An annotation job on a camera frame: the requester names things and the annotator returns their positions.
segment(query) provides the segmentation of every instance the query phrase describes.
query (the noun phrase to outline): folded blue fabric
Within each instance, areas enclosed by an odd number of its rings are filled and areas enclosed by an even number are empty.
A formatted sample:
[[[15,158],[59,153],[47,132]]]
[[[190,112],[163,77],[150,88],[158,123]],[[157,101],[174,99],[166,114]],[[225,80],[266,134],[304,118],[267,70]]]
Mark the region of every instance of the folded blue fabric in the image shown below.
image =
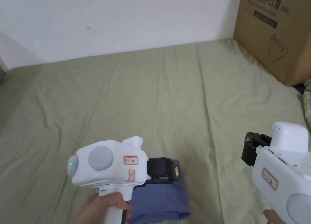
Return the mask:
[[[147,184],[133,191],[130,224],[181,220],[190,216],[188,198],[181,179],[173,184]]]

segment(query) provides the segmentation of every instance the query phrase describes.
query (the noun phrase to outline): handle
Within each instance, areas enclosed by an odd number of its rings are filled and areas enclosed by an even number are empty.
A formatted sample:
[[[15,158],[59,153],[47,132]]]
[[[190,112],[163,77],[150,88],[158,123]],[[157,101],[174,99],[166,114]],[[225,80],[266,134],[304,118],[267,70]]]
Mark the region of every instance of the handle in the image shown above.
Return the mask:
[[[105,196],[111,193],[120,192],[125,201],[132,199],[134,186],[127,185],[104,185],[100,187],[99,196]],[[118,209],[117,207],[108,208],[106,211],[103,224],[124,224],[126,211]]]
[[[124,224],[122,223],[123,210],[117,207],[108,208],[106,211],[104,224]]]

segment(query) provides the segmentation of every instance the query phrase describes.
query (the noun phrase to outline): red-bordered label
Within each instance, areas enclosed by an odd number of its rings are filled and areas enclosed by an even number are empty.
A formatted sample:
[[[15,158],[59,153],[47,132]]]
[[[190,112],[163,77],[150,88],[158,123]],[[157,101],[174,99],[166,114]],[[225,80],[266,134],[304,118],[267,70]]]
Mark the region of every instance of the red-bordered label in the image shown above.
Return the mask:
[[[261,176],[267,181],[267,183],[276,191],[279,182],[277,179],[265,168],[263,168]]]
[[[128,181],[127,182],[134,182],[135,181],[135,171],[134,170],[128,170]]]
[[[138,157],[137,156],[123,156],[123,162],[126,165],[138,165]]]

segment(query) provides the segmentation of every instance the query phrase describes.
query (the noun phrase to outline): white wall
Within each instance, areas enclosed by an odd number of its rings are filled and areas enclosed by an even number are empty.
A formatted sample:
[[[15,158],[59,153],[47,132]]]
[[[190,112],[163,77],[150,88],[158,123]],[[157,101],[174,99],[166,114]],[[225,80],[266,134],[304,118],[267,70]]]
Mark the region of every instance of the white wall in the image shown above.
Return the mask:
[[[238,4],[239,0],[0,0],[0,57],[11,69],[229,38]]]

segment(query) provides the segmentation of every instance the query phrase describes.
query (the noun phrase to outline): mattress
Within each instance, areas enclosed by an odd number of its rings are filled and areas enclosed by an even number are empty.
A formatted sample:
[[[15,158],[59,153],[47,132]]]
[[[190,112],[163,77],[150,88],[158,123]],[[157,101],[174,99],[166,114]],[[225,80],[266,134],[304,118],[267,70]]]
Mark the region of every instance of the mattress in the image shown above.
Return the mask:
[[[135,135],[148,157],[180,160],[192,212],[180,223],[266,223],[245,134],[306,126],[302,95],[233,39],[16,68],[0,100],[1,223],[68,223],[94,193],[71,184],[68,158]]]

